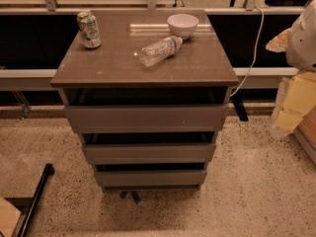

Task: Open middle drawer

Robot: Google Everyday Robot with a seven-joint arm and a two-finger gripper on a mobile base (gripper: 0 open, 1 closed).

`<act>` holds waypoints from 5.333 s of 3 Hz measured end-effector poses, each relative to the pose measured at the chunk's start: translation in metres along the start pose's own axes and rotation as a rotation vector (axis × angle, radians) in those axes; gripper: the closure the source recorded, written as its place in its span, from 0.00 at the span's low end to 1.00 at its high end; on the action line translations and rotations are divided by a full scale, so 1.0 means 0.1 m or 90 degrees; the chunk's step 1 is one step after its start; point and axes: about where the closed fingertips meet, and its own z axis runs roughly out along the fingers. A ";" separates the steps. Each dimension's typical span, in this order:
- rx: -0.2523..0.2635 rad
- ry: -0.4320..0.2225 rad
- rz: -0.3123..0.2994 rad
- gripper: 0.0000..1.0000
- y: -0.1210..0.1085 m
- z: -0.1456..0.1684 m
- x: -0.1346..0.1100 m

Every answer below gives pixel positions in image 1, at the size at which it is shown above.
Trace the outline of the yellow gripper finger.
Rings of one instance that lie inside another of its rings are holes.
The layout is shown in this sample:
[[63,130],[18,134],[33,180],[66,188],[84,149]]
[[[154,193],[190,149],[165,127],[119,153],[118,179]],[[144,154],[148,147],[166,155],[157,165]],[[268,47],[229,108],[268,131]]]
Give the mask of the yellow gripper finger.
[[282,31],[267,43],[266,50],[276,53],[285,52],[289,34],[290,29]]
[[291,79],[283,77],[278,85],[276,106],[271,119],[272,136],[282,138],[293,133],[315,106],[315,73],[298,73]]

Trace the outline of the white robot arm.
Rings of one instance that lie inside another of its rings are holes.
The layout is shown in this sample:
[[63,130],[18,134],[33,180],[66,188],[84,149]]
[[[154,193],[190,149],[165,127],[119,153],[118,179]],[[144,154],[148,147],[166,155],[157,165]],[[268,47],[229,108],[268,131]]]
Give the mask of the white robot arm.
[[286,62],[298,69],[291,79],[281,79],[276,94],[271,133],[285,137],[316,106],[316,1],[306,7],[289,29],[270,40],[266,49],[285,52]]

